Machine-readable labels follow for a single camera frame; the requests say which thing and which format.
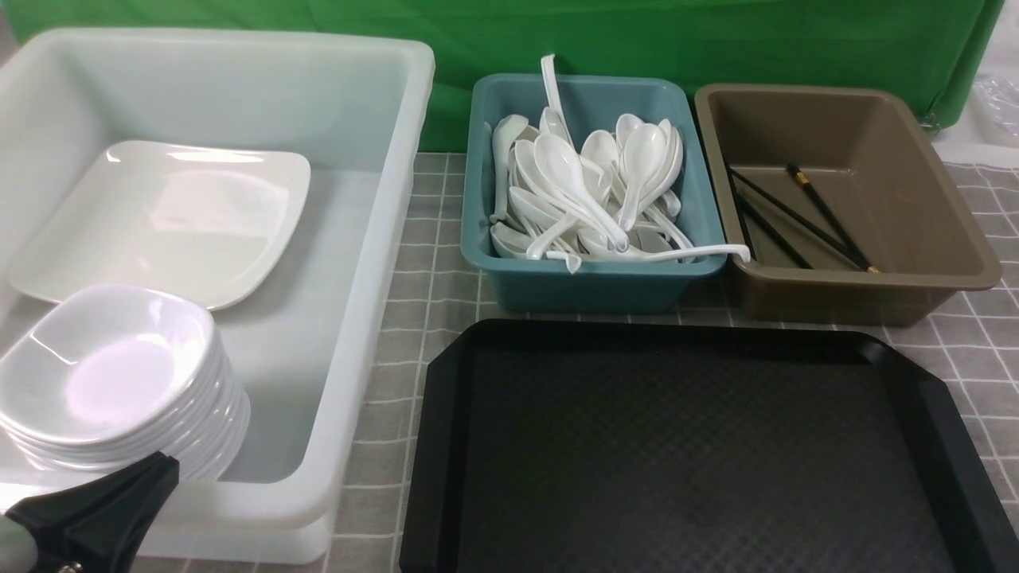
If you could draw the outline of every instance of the black chopstick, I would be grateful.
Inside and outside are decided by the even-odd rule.
[[[846,247],[848,247],[851,251],[853,251],[856,254],[857,258],[866,265],[865,270],[867,272],[880,272],[879,270],[877,270],[877,267],[870,264],[870,261],[863,254],[863,251],[860,250],[860,248],[856,245],[856,243],[849,236],[849,233],[846,232],[846,228],[843,227],[842,223],[839,222],[839,219],[836,218],[835,213],[832,212],[832,209],[828,209],[827,203],[825,203],[824,200],[821,199],[821,196],[818,195],[817,190],[814,189],[814,186],[810,184],[810,179],[807,178],[806,173],[804,173],[800,169],[799,165],[795,165],[793,163],[786,165],[786,172],[792,175],[793,179],[796,181],[796,185],[798,185],[800,189],[803,190],[803,192],[807,195],[807,198],[809,198],[811,203],[814,204],[814,207],[816,207],[817,210],[820,211],[821,216],[823,216],[824,220],[827,221],[829,225],[832,225],[832,228],[835,229],[836,233],[839,236],[839,239],[842,239],[842,242],[846,245]]]
[[[726,177],[729,179],[730,192],[733,196],[738,196],[739,194],[736,192],[736,181],[733,180],[732,173],[726,171]],[[756,261],[757,251],[754,249],[753,242],[750,241],[750,229],[747,227],[747,219],[743,216],[743,209],[740,208],[738,200],[736,203],[736,218],[740,221],[740,230],[743,231],[743,242],[747,244],[747,249],[750,251],[750,258]]]
[[[807,219],[805,219],[803,217],[803,215],[800,215],[796,211],[790,209],[785,203],[783,203],[782,201],[779,201],[777,199],[775,199],[770,193],[768,193],[768,192],[764,191],[763,189],[761,189],[757,184],[755,184],[754,181],[752,181],[752,180],[744,177],[738,171],[736,171],[732,167],[729,167],[728,165],[727,165],[726,168],[729,169],[729,172],[732,173],[733,176],[735,176],[736,178],[740,179],[741,181],[743,181],[744,184],[746,184],[747,187],[749,187],[750,189],[752,189],[752,190],[756,191],[758,194],[760,194],[760,196],[763,197],[764,199],[766,199],[768,201],[768,203],[774,205],[783,213],[786,213],[787,215],[789,215],[790,217],[792,217],[796,222],[798,222],[801,225],[805,226],[807,228],[807,230],[809,230],[810,232],[812,232],[815,236],[817,236],[818,239],[820,239],[821,241],[823,241],[824,243],[826,243],[827,246],[830,247],[832,249],[835,249],[840,255],[842,255],[843,257],[846,257],[847,259],[849,259],[850,261],[852,261],[853,264],[855,264],[857,267],[860,268],[860,270],[867,270],[867,267],[870,266],[869,264],[867,264],[867,262],[865,260],[860,259],[856,255],[856,253],[854,253],[853,251],[851,251],[848,247],[846,247],[842,243],[839,243],[839,241],[837,241],[834,237],[832,237],[830,235],[824,232],[820,227],[818,227],[814,223],[812,223],[812,222],[808,221]]]
[[[757,226],[761,227],[761,230],[764,231],[764,235],[768,236],[768,239],[771,241],[774,241],[774,244],[777,245],[790,259],[793,259],[796,266],[807,269],[814,268],[810,266],[807,259],[804,259],[803,256],[800,255],[800,253],[792,245],[790,245],[788,241],[786,241],[786,238],[775,230],[775,228],[771,226],[771,223],[767,222],[767,219],[758,213],[757,209],[754,209],[754,206],[751,205],[750,202],[747,201],[745,197],[740,195],[735,189],[733,190],[733,198],[736,199],[736,208],[739,209],[740,213],[746,213],[748,217],[753,219],[753,221],[757,223]]]

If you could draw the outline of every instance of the textured tray surface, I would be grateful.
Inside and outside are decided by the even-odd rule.
[[[479,351],[458,571],[953,572],[881,379]]]

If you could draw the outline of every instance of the white square plate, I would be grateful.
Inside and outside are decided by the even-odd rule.
[[[310,181],[296,153],[119,143],[14,256],[7,277],[54,303],[122,282],[221,309],[279,260]]]

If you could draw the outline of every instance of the black object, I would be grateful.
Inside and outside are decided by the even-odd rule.
[[[82,573],[128,573],[178,479],[177,461],[156,453],[77,487],[24,499],[5,515],[35,538],[34,571],[56,573],[67,566]]]
[[[726,168],[729,170],[729,172],[734,177],[740,179],[740,181],[742,181],[744,185],[746,185],[750,189],[756,191],[758,193],[758,195],[760,195],[761,197],[763,197],[764,199],[766,199],[768,203],[774,205],[776,208],[779,208],[780,211],[782,211],[783,213],[786,213],[793,220],[795,220],[796,222],[798,222],[801,225],[803,225],[810,232],[814,233],[814,236],[817,237],[817,239],[820,239],[828,247],[830,247],[832,249],[834,249],[835,251],[837,251],[840,255],[842,255],[843,257],[846,257],[850,262],[852,262],[854,265],[856,265],[857,267],[859,267],[860,270],[867,270],[869,268],[870,265],[869,265],[869,263],[867,263],[867,261],[861,259],[850,248],[848,248],[845,245],[843,245],[842,243],[840,243],[836,238],[832,237],[827,232],[824,232],[823,229],[821,229],[819,226],[815,225],[814,223],[810,222],[803,215],[801,215],[801,214],[797,213],[796,211],[794,211],[793,209],[791,209],[789,207],[789,205],[786,205],[782,201],[779,201],[777,199],[775,199],[775,197],[773,195],[771,195],[770,193],[768,193],[768,192],[764,191],[763,189],[761,189],[760,186],[758,186],[754,181],[752,181],[752,180],[748,179],[747,177],[741,175],[739,171],[736,171],[735,169],[733,169],[732,167],[729,167],[729,166],[727,166]]]
[[[860,261],[862,261],[863,264],[867,265],[866,270],[868,272],[878,272],[877,267],[873,266],[870,263],[870,260],[867,259],[866,255],[863,254],[863,251],[860,250],[860,247],[856,245],[856,242],[853,241],[853,238],[850,237],[848,232],[846,232],[846,228],[842,226],[842,223],[839,222],[839,218],[836,217],[835,213],[832,212],[832,209],[828,208],[827,203],[825,203],[824,200],[821,199],[821,196],[817,193],[817,190],[814,189],[814,186],[810,183],[810,179],[807,178],[807,174],[800,169],[799,165],[794,165],[792,163],[786,165],[786,172],[789,173],[793,177],[793,180],[796,181],[796,185],[798,185],[800,189],[803,190],[803,193],[807,195],[807,198],[810,199],[810,202],[814,204],[814,207],[816,207],[817,210],[820,212],[821,216],[824,217],[824,220],[827,221],[827,223],[832,226],[833,229],[835,229],[836,235],[839,236],[839,239],[842,239],[842,242],[846,245],[846,247],[848,247],[850,251],[856,254],[856,257]]]
[[[795,247],[789,244],[789,241],[786,241],[786,238],[783,237],[777,229],[771,226],[771,223],[767,222],[767,219],[764,218],[764,215],[758,213],[757,209],[754,209],[754,206],[751,205],[750,202],[747,201],[742,195],[740,195],[739,193],[733,193],[733,199],[736,200],[736,208],[739,209],[740,212],[741,224],[744,225],[746,224],[742,218],[744,215],[750,217],[751,219],[753,219],[755,223],[757,223],[757,226],[759,226],[761,230],[764,231],[764,235],[768,236],[768,239],[773,241],[774,244],[777,245],[779,248],[782,249],[784,253],[786,253],[787,257],[793,259],[793,262],[796,263],[796,266],[800,268],[814,268],[810,266],[810,263],[807,262],[807,259],[804,259],[803,255],[801,255],[800,252],[797,251]],[[744,230],[743,237],[749,239],[750,233]]]
[[[431,363],[404,573],[1005,573],[946,385],[848,331],[488,320]]]

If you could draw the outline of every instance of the brown plastic bin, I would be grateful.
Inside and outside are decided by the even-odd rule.
[[[798,164],[866,257],[863,272],[742,183],[736,187],[813,266],[798,268],[751,220],[737,261],[743,312],[760,320],[894,326],[959,291],[998,283],[1001,263],[909,108],[870,90],[714,85],[695,98],[726,238],[747,244],[726,161],[833,237],[786,172]]]

